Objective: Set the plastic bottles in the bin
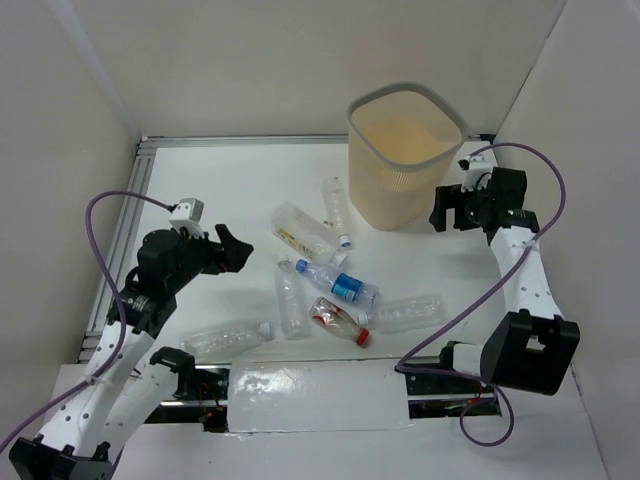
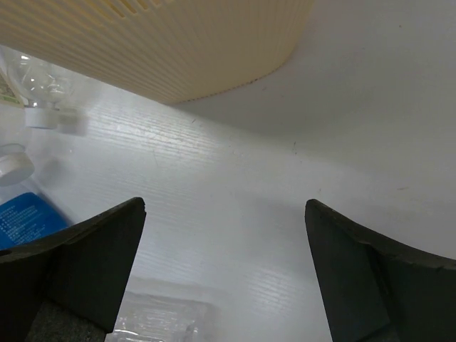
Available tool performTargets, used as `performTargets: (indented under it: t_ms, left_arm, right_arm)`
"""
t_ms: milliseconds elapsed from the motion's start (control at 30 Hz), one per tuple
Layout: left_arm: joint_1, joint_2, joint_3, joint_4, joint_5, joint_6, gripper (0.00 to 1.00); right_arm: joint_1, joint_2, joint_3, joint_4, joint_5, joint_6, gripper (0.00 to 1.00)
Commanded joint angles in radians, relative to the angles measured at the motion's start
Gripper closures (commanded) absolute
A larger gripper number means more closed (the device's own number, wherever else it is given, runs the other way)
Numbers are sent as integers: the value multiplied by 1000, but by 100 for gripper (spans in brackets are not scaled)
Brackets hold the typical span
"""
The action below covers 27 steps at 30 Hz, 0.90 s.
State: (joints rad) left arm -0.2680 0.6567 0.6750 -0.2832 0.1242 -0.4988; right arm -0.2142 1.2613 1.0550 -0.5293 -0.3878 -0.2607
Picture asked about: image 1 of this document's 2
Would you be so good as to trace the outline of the clear upright-lying bottle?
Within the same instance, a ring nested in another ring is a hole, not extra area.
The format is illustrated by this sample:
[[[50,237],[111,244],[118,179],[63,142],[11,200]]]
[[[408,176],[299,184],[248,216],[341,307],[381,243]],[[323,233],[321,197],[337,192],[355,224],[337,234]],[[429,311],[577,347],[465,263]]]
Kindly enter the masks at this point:
[[[311,337],[311,325],[305,311],[305,299],[294,268],[287,255],[276,261],[274,287],[280,316],[280,326],[287,340]]]

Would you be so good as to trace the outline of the clear bottle blue label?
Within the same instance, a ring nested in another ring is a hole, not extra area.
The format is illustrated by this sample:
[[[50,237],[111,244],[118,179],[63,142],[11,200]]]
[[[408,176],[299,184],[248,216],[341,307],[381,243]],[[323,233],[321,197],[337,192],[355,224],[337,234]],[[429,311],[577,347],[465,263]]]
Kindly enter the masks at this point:
[[[319,290],[364,309],[372,308],[379,296],[379,288],[351,277],[332,265],[300,259],[295,271]]]

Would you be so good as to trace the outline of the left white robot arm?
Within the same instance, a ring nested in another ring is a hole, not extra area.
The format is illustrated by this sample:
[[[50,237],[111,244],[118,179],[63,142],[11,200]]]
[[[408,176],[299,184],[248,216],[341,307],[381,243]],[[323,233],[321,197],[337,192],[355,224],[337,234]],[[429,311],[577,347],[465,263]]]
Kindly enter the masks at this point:
[[[127,440],[159,404],[193,394],[194,356],[153,345],[184,287],[200,274],[237,273],[253,253],[225,225],[215,231],[215,241],[186,229],[144,237],[83,379],[55,400],[57,412],[34,438],[12,445],[9,460],[20,478],[109,479]]]

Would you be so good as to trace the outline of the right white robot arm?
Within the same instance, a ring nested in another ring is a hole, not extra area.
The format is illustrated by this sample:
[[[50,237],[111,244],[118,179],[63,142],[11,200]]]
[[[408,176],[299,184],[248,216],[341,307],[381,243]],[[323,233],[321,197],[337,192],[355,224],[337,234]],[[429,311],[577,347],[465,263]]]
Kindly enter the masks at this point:
[[[454,228],[483,231],[507,280],[506,313],[484,344],[448,342],[436,379],[448,392],[460,391],[473,375],[486,383],[553,395],[577,349],[580,331],[563,318],[551,294],[534,240],[540,230],[537,217],[523,207],[526,175],[508,168],[473,167],[468,161],[462,166],[462,183],[437,188],[429,221],[441,232],[452,210]]]

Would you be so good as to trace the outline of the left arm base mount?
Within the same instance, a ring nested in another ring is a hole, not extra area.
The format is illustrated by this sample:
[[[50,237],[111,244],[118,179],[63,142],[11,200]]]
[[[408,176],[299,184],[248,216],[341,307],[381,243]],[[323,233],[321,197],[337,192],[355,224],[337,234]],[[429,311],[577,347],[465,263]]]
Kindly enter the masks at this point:
[[[188,392],[163,400],[145,423],[192,425],[208,433],[227,433],[230,370],[230,364],[197,365]]]

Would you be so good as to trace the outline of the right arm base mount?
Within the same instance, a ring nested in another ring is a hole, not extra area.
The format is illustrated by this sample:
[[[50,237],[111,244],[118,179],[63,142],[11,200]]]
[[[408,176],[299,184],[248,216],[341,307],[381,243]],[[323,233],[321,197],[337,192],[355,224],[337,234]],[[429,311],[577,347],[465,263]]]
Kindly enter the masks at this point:
[[[409,418],[458,417],[471,404],[468,416],[500,416],[498,396],[492,387],[448,375],[405,373]]]

